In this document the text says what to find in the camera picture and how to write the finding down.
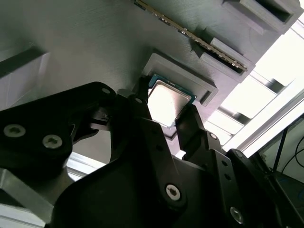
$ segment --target bright light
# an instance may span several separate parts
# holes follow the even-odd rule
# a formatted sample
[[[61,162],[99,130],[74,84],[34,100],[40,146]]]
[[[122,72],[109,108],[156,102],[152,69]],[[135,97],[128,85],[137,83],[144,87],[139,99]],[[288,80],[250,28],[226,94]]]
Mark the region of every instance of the bright light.
[[[238,148],[246,139],[254,134],[271,117],[280,111],[288,102],[303,91],[304,77],[296,78],[285,88],[270,104],[268,104],[255,118],[253,118],[242,130],[240,130],[227,144],[224,150]]]
[[[303,39],[290,29],[260,59],[255,71],[287,86],[304,72],[303,53]]]
[[[208,121],[224,129],[230,134],[236,134],[239,130],[243,128],[243,125],[240,124],[238,121],[233,120],[232,118],[220,111],[215,111],[208,119]]]
[[[279,122],[274,124],[268,131],[255,140],[249,147],[247,147],[243,153],[250,157],[257,152],[262,146],[273,139],[279,132],[284,130],[289,124],[291,124],[296,118],[304,113],[304,101],[298,104],[288,114],[286,114]]]
[[[186,154],[185,151],[178,151],[175,157],[182,159],[185,154]]]
[[[253,77],[248,76],[229,94],[222,107],[241,113],[248,118],[255,117],[269,102],[275,98],[275,93],[267,89]]]

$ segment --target black plastic bracket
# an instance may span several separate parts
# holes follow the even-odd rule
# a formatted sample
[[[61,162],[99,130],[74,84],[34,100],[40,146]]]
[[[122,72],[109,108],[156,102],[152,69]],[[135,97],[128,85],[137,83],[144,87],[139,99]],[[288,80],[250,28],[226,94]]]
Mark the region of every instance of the black plastic bracket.
[[[202,167],[209,175],[209,193],[215,196],[213,199],[217,199],[211,210],[222,212],[226,218],[224,223],[218,221],[219,225],[227,222],[236,226],[244,225],[245,212],[231,160],[222,152],[219,139],[205,130],[196,106],[192,105],[181,115],[176,127],[180,148],[186,152],[183,160]],[[239,223],[231,216],[234,209],[243,214]]]

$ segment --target mounting hole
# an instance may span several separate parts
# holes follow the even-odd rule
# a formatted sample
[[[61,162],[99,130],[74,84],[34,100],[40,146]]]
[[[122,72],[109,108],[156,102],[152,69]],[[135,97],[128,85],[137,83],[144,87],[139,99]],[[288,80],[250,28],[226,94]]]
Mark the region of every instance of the mounting hole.
[[[106,94],[109,94],[110,93],[110,90],[106,89],[106,88],[103,88],[102,91]]]
[[[135,98],[135,101],[137,101],[138,103],[142,103],[143,101],[139,98]]]
[[[231,181],[231,177],[228,174],[224,175],[228,181]]]
[[[160,146],[160,145],[157,145],[157,146],[156,146],[156,149],[159,150],[159,151],[162,151],[162,150],[163,150],[163,147]]]
[[[224,162],[224,161],[222,161],[222,164],[224,165],[224,166],[228,166],[228,164],[226,163],[226,162]]]

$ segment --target screw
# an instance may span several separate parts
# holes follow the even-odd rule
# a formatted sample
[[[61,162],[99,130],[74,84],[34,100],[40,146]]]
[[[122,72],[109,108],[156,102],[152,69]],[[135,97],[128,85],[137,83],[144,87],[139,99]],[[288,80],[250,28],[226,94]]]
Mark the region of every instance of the screw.
[[[138,103],[142,103],[142,100],[139,98],[135,98],[135,101],[137,101]]]
[[[42,140],[43,145],[49,149],[57,149],[62,145],[62,139],[54,134],[49,134]]]
[[[210,136],[214,139],[218,139],[217,136],[214,133],[210,133]]]
[[[3,132],[7,137],[18,138],[18,137],[24,136],[26,131],[25,131],[25,128],[22,127],[21,125],[10,124],[10,125],[7,125],[3,129]]]
[[[231,207],[230,214],[238,224],[242,225],[244,223],[243,216],[242,216],[241,212],[239,212],[238,209]]]
[[[238,156],[239,158],[243,158],[243,157],[244,157],[243,153],[240,152],[240,151],[235,151],[235,153],[237,154],[237,156]]]
[[[178,201],[181,198],[180,191],[178,188],[172,184],[168,184],[166,187],[167,195],[170,197],[173,201]]]
[[[103,88],[102,91],[106,94],[109,94],[110,93],[110,90],[106,89],[106,88]]]

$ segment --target gray surface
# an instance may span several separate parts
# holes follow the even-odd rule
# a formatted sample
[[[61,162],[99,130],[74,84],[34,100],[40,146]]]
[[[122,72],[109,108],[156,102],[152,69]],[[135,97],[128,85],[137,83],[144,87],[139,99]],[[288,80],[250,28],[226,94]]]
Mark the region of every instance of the gray surface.
[[[257,0],[225,0],[223,6],[260,34],[265,30],[284,34],[303,13],[299,7],[299,0],[260,0],[260,2],[264,2],[268,8],[264,8]],[[289,14],[289,17],[280,20],[280,13],[276,12],[275,15],[270,12],[271,9],[280,9]]]
[[[224,9],[222,0],[146,2],[190,31],[212,28],[221,41],[253,63],[279,37],[271,31],[261,36]],[[51,53],[40,96],[92,81],[102,81],[116,91],[131,89],[153,48],[215,83],[219,92],[210,102],[212,108],[200,110],[204,120],[237,85],[230,77],[202,65],[186,37],[128,0],[0,0],[0,21],[0,34],[8,34],[1,40],[0,50],[17,45],[19,39]],[[105,135],[80,142],[75,151],[108,162],[110,142]]]
[[[46,223],[51,221],[56,200],[72,183],[66,169],[54,180],[35,182],[31,186],[10,171],[0,169],[0,189]]]

